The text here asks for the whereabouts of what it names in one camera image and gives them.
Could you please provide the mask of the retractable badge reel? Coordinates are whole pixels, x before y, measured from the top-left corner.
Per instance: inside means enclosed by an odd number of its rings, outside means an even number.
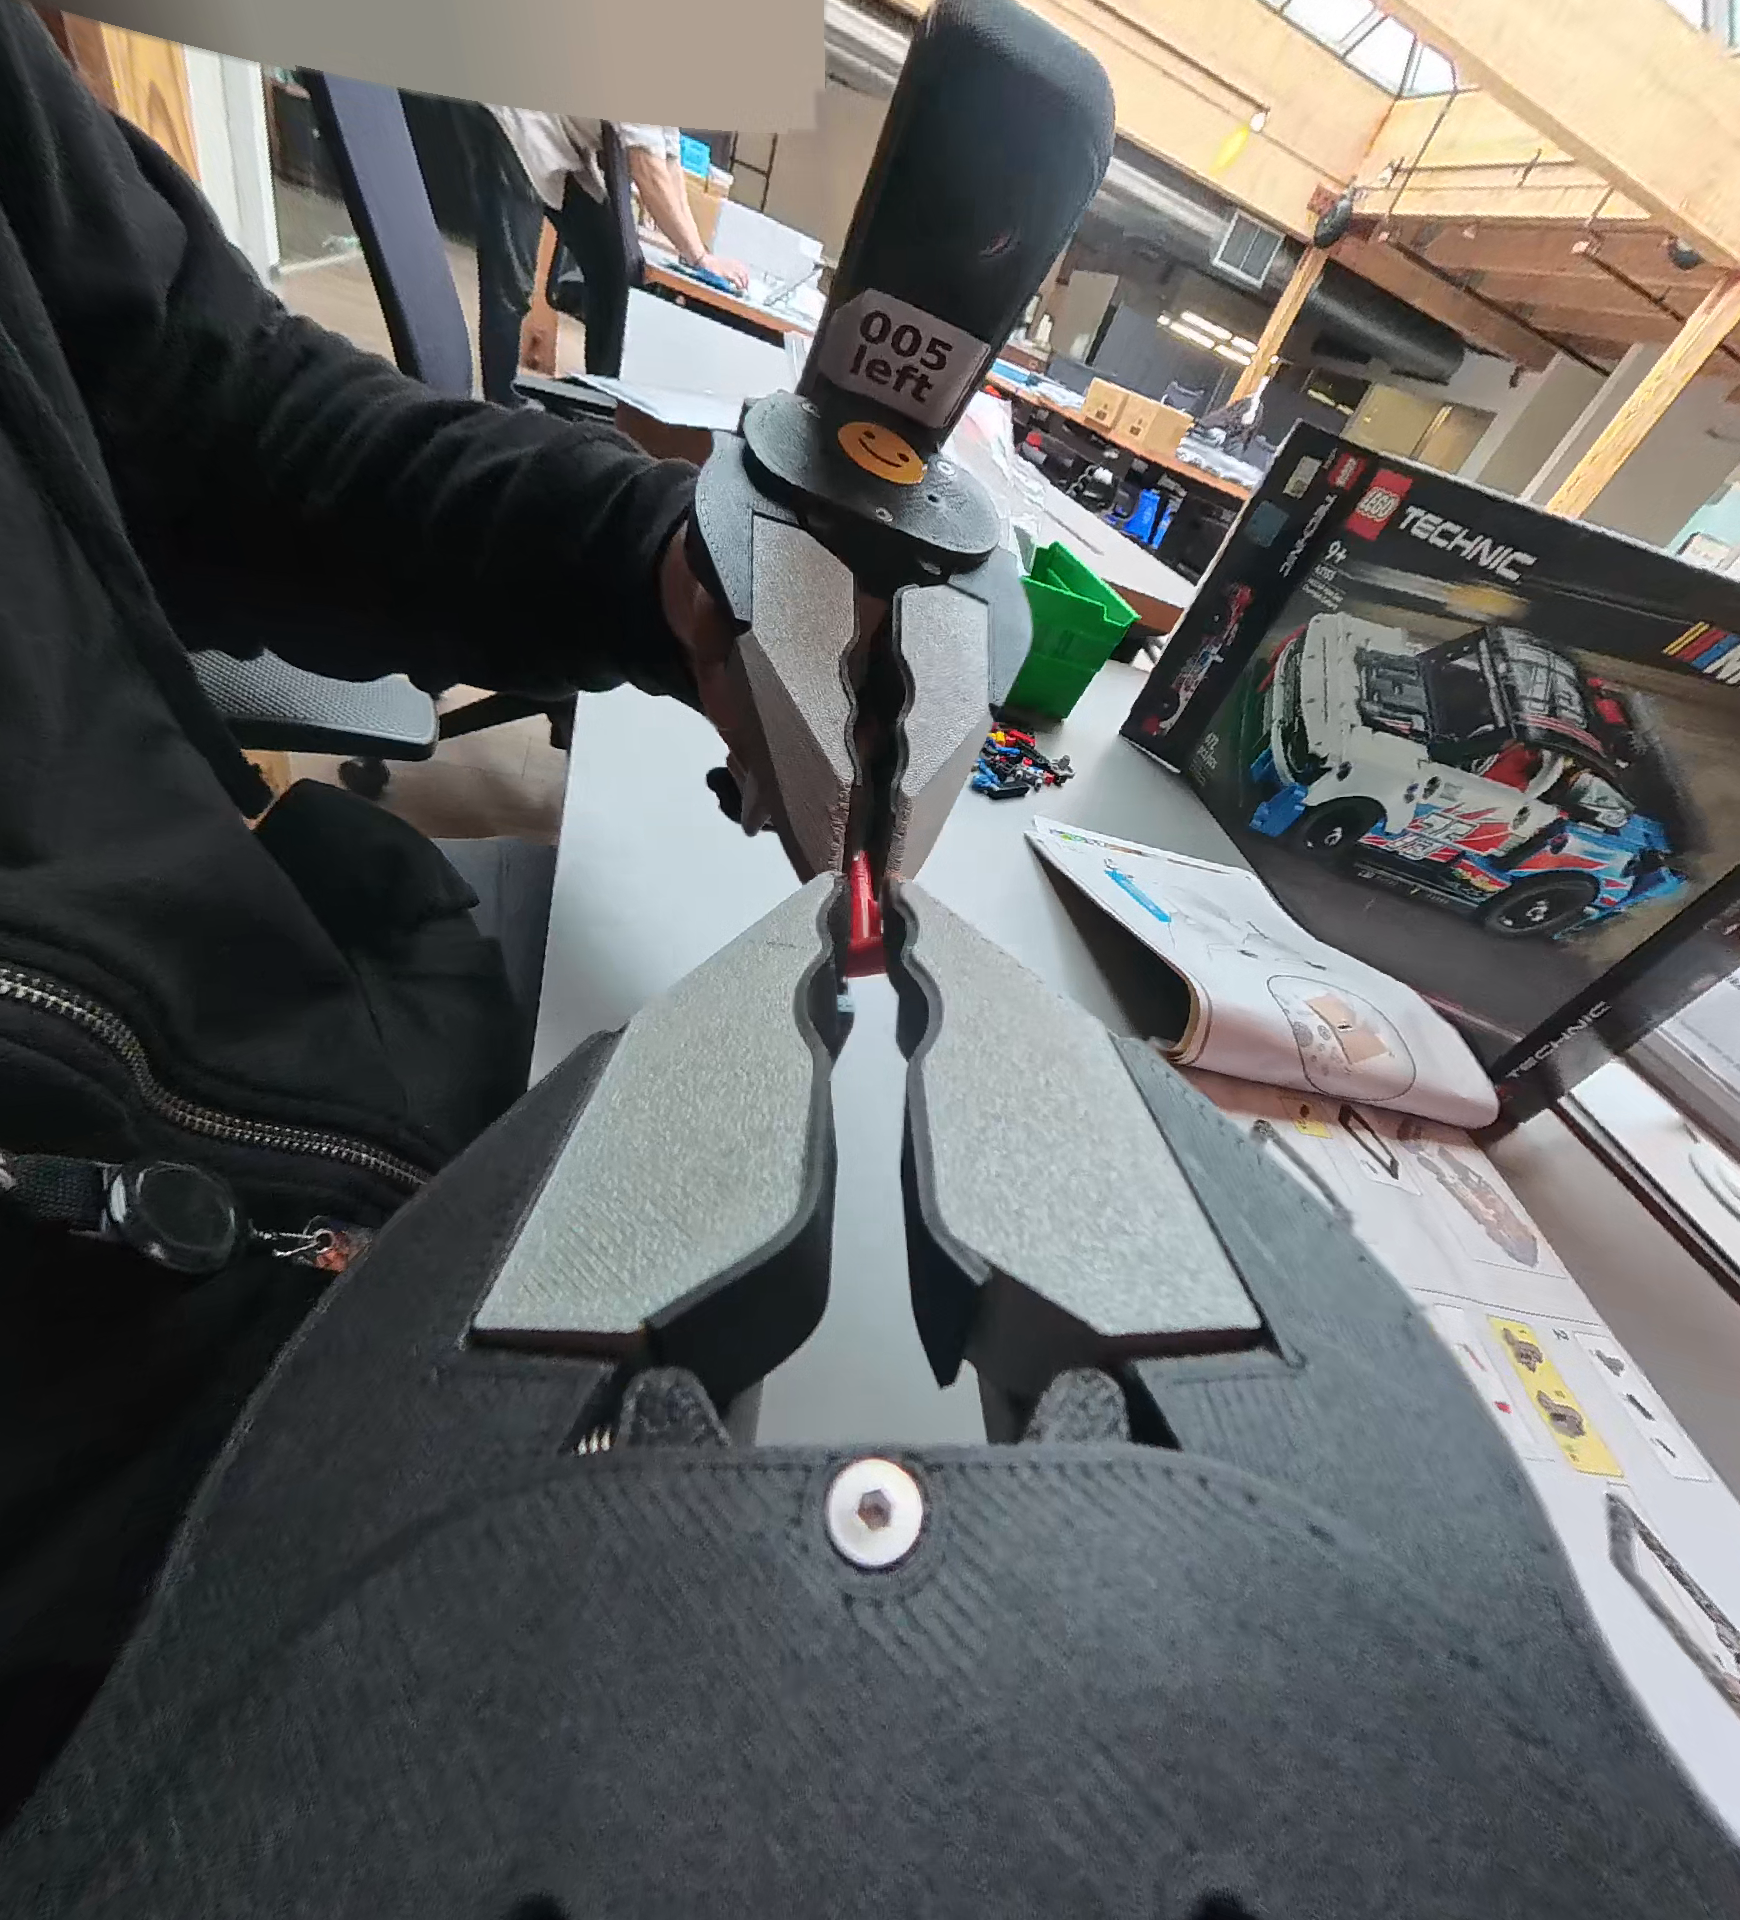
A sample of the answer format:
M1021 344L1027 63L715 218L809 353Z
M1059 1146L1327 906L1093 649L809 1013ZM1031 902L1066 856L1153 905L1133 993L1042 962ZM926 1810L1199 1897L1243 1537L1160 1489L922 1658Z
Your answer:
M341 1275L373 1243L370 1228L327 1214L296 1228L263 1228L220 1176L159 1159L106 1165L0 1148L0 1203L33 1224L121 1247L184 1281L240 1259Z

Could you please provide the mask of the lego set box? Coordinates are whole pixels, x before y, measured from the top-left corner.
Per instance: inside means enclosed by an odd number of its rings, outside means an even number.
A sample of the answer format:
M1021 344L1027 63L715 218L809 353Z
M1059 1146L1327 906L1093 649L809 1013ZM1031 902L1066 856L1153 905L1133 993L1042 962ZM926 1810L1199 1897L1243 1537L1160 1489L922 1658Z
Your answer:
M1290 429L1123 724L1501 1124L1740 966L1740 580Z

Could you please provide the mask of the cardboard box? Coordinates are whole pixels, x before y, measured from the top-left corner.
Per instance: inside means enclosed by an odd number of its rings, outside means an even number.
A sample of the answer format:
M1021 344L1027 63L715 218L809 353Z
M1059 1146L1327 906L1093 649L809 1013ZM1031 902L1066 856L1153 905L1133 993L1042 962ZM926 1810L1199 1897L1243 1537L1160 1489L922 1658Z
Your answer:
M1166 401L1139 394L1104 378L1093 378L1082 396L1081 420L1100 438L1171 463L1193 429L1195 418Z

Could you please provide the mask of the person's left hand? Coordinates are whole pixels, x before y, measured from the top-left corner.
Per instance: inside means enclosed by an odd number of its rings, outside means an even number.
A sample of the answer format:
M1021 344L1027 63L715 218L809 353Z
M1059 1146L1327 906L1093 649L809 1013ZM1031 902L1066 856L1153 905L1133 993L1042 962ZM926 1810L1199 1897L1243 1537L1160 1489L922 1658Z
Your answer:
M715 593L696 573L689 521L681 521L665 541L659 590L665 623L691 685L691 703L734 747L746 715L730 685L738 636Z

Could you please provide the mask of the black office chair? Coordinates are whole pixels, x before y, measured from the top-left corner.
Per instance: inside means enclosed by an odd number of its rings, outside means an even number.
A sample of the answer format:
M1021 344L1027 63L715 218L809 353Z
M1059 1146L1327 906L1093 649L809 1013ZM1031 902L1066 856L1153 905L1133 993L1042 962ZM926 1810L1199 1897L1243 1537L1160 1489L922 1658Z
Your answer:
M474 394L474 342L397 89L305 70L310 110L345 190L397 367L451 396ZM441 712L406 677L330 679L263 653L192 657L213 707L244 749L338 756L345 784L376 799L392 759L441 739L542 715L570 747L575 701L488 694Z

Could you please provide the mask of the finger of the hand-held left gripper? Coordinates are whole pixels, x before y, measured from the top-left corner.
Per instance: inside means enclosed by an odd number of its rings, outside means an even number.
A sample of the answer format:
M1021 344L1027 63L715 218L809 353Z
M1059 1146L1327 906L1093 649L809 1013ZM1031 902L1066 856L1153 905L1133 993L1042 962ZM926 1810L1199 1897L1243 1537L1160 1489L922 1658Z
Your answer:
M878 886L919 879L968 784L991 724L989 639L987 606L950 585L908 585L893 598L893 759L876 813Z
M861 616L844 560L791 520L749 516L738 671L762 733L770 822L800 882L842 876L861 809Z

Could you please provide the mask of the black zip jacket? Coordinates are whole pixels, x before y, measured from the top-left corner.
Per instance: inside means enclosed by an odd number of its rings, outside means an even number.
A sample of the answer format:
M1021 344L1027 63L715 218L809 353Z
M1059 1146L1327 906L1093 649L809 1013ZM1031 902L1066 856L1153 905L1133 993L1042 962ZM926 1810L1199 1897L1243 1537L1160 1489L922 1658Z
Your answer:
M257 293L192 180L0 5L0 1148L373 1228L522 1094L528 1028L424 836L318 781L266 804L143 557L167 313ZM0 1203L0 1838L318 1292Z

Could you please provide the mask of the person's left forearm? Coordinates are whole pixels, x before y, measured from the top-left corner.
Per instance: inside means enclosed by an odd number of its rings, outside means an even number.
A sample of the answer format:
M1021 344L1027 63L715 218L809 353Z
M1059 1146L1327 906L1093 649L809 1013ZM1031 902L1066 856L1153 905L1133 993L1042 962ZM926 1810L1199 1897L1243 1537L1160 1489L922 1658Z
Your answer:
M691 705L659 590L693 468L441 396L257 293L167 313L137 539L191 651Z

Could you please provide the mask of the lego instruction booklet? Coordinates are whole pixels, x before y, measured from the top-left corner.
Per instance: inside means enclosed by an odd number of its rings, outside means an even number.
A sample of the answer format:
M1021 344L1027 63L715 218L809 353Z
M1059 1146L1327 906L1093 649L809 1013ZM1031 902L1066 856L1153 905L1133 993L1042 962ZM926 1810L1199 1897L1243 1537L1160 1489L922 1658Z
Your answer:
M1187 987L1157 1045L1171 1067L1333 1200L1430 1319L1740 1841L1740 1502L1463 1128L1495 1114L1469 1046L1248 870L1042 813L1027 842Z

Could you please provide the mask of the green plastic bin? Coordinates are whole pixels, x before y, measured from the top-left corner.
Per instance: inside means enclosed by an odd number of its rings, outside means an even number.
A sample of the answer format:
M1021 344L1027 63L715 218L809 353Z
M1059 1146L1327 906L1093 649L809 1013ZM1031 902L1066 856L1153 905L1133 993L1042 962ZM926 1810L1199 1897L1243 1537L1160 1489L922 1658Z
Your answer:
M1022 587L1031 646L998 703L1065 720L1139 623L1139 613L1059 539L1035 549Z

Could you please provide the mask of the pile of loose lego pieces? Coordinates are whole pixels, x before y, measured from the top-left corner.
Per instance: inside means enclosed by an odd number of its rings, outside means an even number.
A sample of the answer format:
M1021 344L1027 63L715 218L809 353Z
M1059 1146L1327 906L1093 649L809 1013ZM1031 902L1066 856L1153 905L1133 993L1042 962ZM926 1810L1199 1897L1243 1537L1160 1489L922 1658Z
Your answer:
M1072 779L1070 756L1051 758L1033 733L1001 724L984 733L968 787L983 797L1006 801L1065 787Z

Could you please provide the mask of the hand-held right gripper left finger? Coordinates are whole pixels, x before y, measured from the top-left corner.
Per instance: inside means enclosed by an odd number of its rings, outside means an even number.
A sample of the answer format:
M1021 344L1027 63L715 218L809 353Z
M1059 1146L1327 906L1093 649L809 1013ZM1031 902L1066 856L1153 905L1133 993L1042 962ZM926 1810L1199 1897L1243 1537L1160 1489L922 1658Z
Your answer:
M689 1372L728 1405L830 1288L844 1043L824 876L651 998L581 1100L474 1312L484 1347Z

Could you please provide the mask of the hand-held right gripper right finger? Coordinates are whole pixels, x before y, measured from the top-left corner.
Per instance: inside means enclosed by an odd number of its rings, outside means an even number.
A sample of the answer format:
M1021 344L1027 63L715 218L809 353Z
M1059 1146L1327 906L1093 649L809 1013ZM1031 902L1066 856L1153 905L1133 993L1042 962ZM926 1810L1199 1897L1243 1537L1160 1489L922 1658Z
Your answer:
M1189 1088L915 885L884 900L910 1302L940 1385L1235 1354L1266 1326L1171 1146Z

